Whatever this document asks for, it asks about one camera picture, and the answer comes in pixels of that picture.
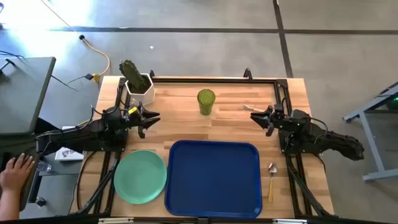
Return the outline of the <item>grey side table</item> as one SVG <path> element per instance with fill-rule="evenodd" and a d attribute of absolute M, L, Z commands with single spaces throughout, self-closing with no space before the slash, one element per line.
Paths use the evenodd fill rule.
<path fill-rule="evenodd" d="M 55 57 L 0 58 L 0 136 L 34 132 Z"/>

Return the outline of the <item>blue plastic tray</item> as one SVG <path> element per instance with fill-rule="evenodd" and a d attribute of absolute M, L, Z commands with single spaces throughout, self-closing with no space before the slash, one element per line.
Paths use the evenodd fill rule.
<path fill-rule="evenodd" d="M 175 142 L 169 152 L 164 203 L 176 216 L 258 217 L 259 151 L 248 142 Z"/>

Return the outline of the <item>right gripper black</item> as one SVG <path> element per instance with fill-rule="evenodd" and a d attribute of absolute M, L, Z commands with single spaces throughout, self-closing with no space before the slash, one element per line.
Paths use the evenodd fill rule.
<path fill-rule="evenodd" d="M 274 106 L 268 106 L 265 110 L 260 110 L 257 108 L 253 109 L 251 117 L 254 122 L 256 122 L 262 129 L 267 129 L 269 123 L 274 124 L 274 129 L 283 131 L 294 131 L 293 121 L 284 113 L 284 107 L 281 104 L 276 104 Z"/>

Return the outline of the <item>green faceted plastic cup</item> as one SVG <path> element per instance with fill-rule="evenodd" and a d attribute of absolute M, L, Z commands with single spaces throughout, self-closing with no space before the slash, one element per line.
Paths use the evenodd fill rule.
<path fill-rule="evenodd" d="M 199 104 L 200 113 L 202 115 L 211 114 L 215 99 L 216 99 L 216 95 L 210 89 L 203 89 L 198 92 L 197 100 L 198 100 L 198 104 Z"/>

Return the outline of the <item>white hexagonal plant pot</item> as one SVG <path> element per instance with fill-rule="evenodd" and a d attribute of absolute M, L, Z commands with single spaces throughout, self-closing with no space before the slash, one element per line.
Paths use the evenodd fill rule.
<path fill-rule="evenodd" d="M 149 88 L 144 93 L 135 93 L 132 90 L 132 85 L 129 81 L 124 83 L 124 86 L 127 89 L 128 95 L 136 102 L 142 102 L 143 105 L 151 104 L 155 100 L 155 88 L 154 83 L 148 73 L 142 73 L 142 76 L 145 77 L 147 81 L 149 81 Z"/>

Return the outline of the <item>black bar with silver brackets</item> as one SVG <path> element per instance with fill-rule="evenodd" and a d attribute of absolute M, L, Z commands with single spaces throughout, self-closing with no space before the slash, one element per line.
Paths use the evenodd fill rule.
<path fill-rule="evenodd" d="M 103 214 L 66 215 L 45 218 L 0 221 L 0 224 L 392 224 L 338 217 L 296 218 L 167 218 L 167 217 L 106 217 Z"/>

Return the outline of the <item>clear plastic bottle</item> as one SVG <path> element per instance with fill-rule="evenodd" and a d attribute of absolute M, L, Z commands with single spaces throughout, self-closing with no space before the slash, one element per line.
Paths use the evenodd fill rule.
<path fill-rule="evenodd" d="M 38 161 L 37 163 L 37 171 L 49 174 L 52 171 L 52 166 L 44 161 Z"/>

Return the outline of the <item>grey metal table frame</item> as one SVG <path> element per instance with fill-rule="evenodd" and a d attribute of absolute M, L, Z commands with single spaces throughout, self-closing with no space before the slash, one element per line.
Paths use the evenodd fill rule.
<path fill-rule="evenodd" d="M 362 107 L 348 113 L 343 121 L 358 118 L 368 141 L 377 171 L 363 176 L 365 182 L 398 177 L 398 167 L 386 169 L 380 150 L 398 152 L 398 82 L 395 82 Z"/>

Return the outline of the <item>green cactus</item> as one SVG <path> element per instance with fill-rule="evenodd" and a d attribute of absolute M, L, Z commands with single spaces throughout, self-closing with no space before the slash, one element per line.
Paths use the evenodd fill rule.
<path fill-rule="evenodd" d="M 123 60 L 119 64 L 119 70 L 129 82 L 127 86 L 131 93 L 143 94 L 149 89 L 150 81 L 145 75 L 139 73 L 131 60 Z"/>

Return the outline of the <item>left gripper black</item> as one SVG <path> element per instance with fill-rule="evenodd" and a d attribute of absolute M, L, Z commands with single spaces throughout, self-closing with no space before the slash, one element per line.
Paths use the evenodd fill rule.
<path fill-rule="evenodd" d="M 153 124 L 160 121 L 160 113 L 148 111 L 142 105 L 133 106 L 132 108 L 123 109 L 122 112 L 122 126 L 142 126 L 144 129 L 149 129 Z"/>

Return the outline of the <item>silver fork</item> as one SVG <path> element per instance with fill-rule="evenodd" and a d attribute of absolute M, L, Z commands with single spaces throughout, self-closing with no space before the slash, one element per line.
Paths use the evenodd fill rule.
<path fill-rule="evenodd" d="M 248 105 L 242 105 L 241 107 L 242 107 L 242 109 L 248 110 L 248 111 L 261 112 L 261 113 L 264 112 L 264 110 L 262 110 L 262 109 L 253 108 Z"/>

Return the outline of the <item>person's hand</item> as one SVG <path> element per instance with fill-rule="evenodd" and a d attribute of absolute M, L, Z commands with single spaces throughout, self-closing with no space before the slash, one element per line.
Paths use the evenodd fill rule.
<path fill-rule="evenodd" d="M 10 159 L 0 173 L 0 187 L 4 193 L 19 193 L 34 166 L 34 158 L 24 153 Z"/>

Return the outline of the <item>black keyboard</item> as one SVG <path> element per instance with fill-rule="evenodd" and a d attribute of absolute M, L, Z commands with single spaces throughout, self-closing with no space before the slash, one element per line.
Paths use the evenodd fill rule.
<path fill-rule="evenodd" d="M 40 156 L 37 153 L 28 154 L 33 157 L 34 166 L 21 190 L 20 211 L 23 211 L 28 203 L 35 203 L 41 183 L 40 171 L 37 170 L 37 163 Z"/>

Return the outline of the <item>black aluminium table frame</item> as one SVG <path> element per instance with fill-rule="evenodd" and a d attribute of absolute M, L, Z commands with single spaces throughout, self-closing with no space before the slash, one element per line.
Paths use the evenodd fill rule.
<path fill-rule="evenodd" d="M 121 77 L 104 77 L 97 101 L 97 110 L 114 105 L 116 89 Z M 168 164 L 169 149 L 181 139 L 249 142 L 259 151 L 263 209 L 259 218 L 293 218 L 292 194 L 287 175 L 285 157 L 280 152 L 277 130 L 271 137 L 265 137 L 262 130 L 250 119 L 250 112 L 242 105 L 266 109 L 268 105 L 288 97 L 293 109 L 311 114 L 304 80 L 302 78 L 248 78 L 237 77 L 154 77 L 155 100 L 147 110 L 160 113 L 161 120 L 146 131 L 146 138 L 140 139 L 136 128 L 129 131 L 127 145 L 121 157 L 137 151 L 150 150 L 158 154 Z M 197 93 L 211 89 L 216 94 L 212 112 L 203 116 L 199 112 Z M 114 154 L 97 152 L 83 169 L 78 192 L 81 207 L 96 190 L 104 174 L 111 167 Z M 302 155 L 302 163 L 308 188 L 322 207 L 334 214 L 326 174 L 321 160 L 311 154 Z M 277 174 L 273 178 L 274 201 L 267 201 L 269 172 L 268 165 L 276 162 Z M 175 217 L 164 205 L 164 191 L 153 201 L 143 205 L 125 202 L 109 188 L 109 183 L 94 209 L 105 212 L 108 199 L 112 205 L 113 217 Z"/>

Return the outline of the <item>green round plate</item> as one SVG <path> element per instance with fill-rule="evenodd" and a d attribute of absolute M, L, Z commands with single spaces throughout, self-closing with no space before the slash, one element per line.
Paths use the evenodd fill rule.
<path fill-rule="evenodd" d="M 155 199 L 166 180 L 164 160 L 155 152 L 139 150 L 125 156 L 117 166 L 114 188 L 125 202 L 140 205 Z"/>

